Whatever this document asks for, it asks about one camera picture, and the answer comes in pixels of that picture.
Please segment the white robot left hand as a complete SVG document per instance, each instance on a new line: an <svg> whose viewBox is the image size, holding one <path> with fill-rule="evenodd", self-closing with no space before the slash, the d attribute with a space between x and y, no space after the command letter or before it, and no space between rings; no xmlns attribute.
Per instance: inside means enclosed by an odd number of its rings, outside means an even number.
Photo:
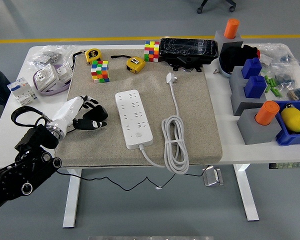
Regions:
<svg viewBox="0 0 300 240"><path fill-rule="evenodd" d="M105 127L108 113L94 98L84 95L68 100L57 111L47 129L65 135L67 127L76 130L96 130Z"/></svg>

